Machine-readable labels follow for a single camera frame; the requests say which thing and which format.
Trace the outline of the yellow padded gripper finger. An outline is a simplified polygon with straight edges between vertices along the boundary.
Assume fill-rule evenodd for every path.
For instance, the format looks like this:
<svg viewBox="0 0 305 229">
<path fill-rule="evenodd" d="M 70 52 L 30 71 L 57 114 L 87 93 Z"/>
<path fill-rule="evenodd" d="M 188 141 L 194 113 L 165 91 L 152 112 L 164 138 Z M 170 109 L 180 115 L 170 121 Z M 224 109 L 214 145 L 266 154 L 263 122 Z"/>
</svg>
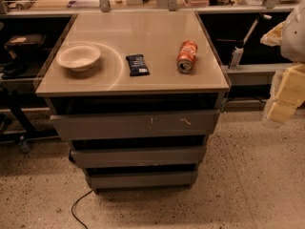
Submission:
<svg viewBox="0 0 305 229">
<path fill-rule="evenodd" d="M 305 102 L 305 65 L 293 64 L 274 74 L 270 98 L 264 108 L 262 123 L 278 128 L 289 120 Z"/>
</svg>

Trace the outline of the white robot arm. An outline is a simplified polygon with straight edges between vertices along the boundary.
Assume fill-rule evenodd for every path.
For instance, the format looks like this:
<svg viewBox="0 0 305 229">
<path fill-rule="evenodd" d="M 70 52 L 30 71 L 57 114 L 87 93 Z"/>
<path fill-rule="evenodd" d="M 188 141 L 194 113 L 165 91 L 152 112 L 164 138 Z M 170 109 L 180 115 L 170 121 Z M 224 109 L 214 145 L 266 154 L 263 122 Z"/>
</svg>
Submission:
<svg viewBox="0 0 305 229">
<path fill-rule="evenodd" d="M 275 72 L 263 112 L 262 122 L 278 128 L 305 102 L 305 0 L 300 0 L 285 21 L 265 33 L 260 43 L 279 46 L 281 55 L 293 62 L 285 71 Z"/>
</svg>

